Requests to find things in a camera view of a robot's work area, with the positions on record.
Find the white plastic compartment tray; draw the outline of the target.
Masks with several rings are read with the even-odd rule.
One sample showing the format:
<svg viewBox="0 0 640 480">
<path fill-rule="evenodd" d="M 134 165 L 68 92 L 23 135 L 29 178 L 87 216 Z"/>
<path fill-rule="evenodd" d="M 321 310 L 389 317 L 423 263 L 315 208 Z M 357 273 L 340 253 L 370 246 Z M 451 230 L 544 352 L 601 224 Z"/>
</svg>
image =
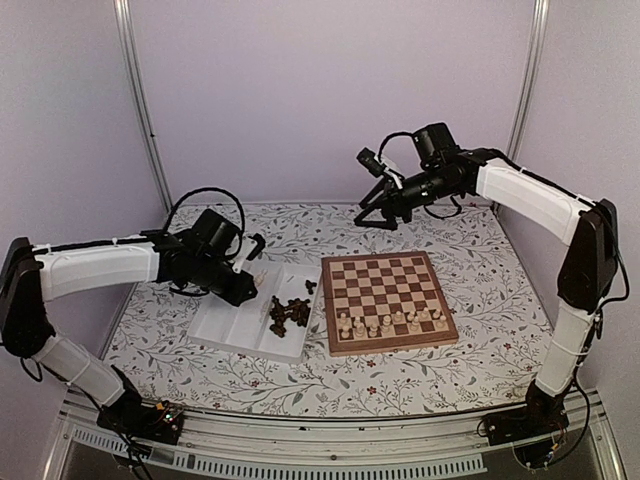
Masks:
<svg viewBox="0 0 640 480">
<path fill-rule="evenodd" d="M 215 295 L 200 301 L 200 306 L 187 330 L 190 341 L 200 346 L 240 353 L 271 361 L 298 364 L 303 359 L 307 327 L 286 322 L 287 333 L 279 338 L 270 329 L 268 316 L 270 297 L 281 282 L 294 277 L 321 283 L 321 268 L 266 260 L 255 260 L 248 271 L 254 277 L 266 270 L 258 295 L 239 307 L 233 307 Z"/>
</svg>

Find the wooden chess board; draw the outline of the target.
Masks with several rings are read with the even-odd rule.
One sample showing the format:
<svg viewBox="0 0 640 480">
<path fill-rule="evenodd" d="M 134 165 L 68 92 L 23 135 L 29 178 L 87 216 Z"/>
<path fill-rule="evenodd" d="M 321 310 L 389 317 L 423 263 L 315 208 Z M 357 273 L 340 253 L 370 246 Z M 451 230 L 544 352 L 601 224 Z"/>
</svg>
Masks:
<svg viewBox="0 0 640 480">
<path fill-rule="evenodd" d="M 328 350 L 332 357 L 391 353 L 454 344 L 459 333 L 430 259 L 424 251 L 325 257 L 321 260 Z M 411 335 L 407 314 L 420 317 L 427 307 L 430 321 L 422 321 L 423 333 Z M 441 310 L 448 329 L 436 331 L 433 312 Z M 402 323 L 394 321 L 401 311 Z M 339 316 L 345 313 L 351 326 L 350 338 L 340 336 Z M 391 335 L 370 338 L 368 326 L 392 319 Z M 354 338 L 354 318 L 360 316 L 366 337 Z"/>
</svg>

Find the light chess king piece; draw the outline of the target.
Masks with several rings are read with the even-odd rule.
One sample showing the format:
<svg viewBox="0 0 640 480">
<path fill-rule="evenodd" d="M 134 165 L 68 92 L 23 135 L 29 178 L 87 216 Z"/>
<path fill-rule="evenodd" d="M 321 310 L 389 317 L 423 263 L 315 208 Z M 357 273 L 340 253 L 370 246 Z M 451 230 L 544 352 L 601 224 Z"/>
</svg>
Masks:
<svg viewBox="0 0 640 480">
<path fill-rule="evenodd" d="M 383 338 L 391 335 L 392 319 L 390 315 L 385 315 L 380 326 L 381 336 Z"/>
</svg>

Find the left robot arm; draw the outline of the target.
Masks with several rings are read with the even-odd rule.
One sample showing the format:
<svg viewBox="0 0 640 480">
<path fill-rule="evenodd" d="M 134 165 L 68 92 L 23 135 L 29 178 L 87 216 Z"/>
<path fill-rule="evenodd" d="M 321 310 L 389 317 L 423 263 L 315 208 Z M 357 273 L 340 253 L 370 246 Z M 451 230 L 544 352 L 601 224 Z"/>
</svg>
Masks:
<svg viewBox="0 0 640 480">
<path fill-rule="evenodd" d="M 212 210 L 176 233 L 146 230 L 57 246 L 16 238 L 1 271 L 1 343 L 9 354 L 35 361 L 89 394 L 126 433 L 141 433 L 149 415 L 136 388 L 122 372 L 57 333 L 46 303 L 121 284 L 168 283 L 177 292 L 194 286 L 238 307 L 257 295 L 243 265 L 264 247 L 262 235 L 248 236 Z"/>
</svg>

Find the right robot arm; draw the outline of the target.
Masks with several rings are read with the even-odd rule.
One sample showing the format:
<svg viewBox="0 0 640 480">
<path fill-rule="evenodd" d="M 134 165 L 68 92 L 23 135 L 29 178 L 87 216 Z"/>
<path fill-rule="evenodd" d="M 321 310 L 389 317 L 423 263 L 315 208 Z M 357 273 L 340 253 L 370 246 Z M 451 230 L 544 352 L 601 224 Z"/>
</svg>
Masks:
<svg viewBox="0 0 640 480">
<path fill-rule="evenodd" d="M 476 196 L 499 207 L 501 226 L 529 280 L 538 284 L 542 271 L 557 267 L 555 287 L 536 292 L 544 303 L 558 302 L 553 336 L 531 388 L 539 398 L 516 421 L 524 435 L 539 435 L 556 417 L 549 399 L 564 395 L 601 336 L 606 306 L 630 294 L 611 292 L 617 276 L 629 283 L 615 205 L 573 193 L 498 149 L 465 149 L 444 123 L 391 133 L 376 150 L 363 148 L 357 160 L 378 182 L 360 201 L 356 225 L 395 230 L 411 222 L 418 207 Z"/>
</svg>

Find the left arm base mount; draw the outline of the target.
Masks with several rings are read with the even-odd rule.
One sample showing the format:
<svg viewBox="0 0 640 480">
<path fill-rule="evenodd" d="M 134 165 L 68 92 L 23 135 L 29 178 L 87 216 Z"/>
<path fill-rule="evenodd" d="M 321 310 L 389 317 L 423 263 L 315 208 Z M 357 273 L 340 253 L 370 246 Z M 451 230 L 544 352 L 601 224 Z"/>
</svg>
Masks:
<svg viewBox="0 0 640 480">
<path fill-rule="evenodd" d="M 133 383 L 118 368 L 114 371 L 123 382 L 124 393 L 113 405 L 100 409 L 97 425 L 125 436 L 177 445 L 184 408 L 168 400 L 145 406 Z"/>
</svg>

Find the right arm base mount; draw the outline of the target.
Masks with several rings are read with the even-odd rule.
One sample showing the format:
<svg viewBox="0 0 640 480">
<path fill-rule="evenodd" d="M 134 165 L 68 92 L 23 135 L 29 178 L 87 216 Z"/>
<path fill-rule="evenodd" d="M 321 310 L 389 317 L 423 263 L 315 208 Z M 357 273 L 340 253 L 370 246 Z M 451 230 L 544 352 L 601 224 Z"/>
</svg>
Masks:
<svg viewBox="0 0 640 480">
<path fill-rule="evenodd" d="M 559 441 L 550 434 L 562 433 L 569 426 L 564 410 L 563 392 L 550 396 L 531 384 L 522 407 L 490 413 L 482 417 L 480 426 L 491 446 L 547 435 L 545 440 L 517 447 L 515 457 L 519 463 L 532 469 L 548 466 L 559 450 Z"/>
</svg>

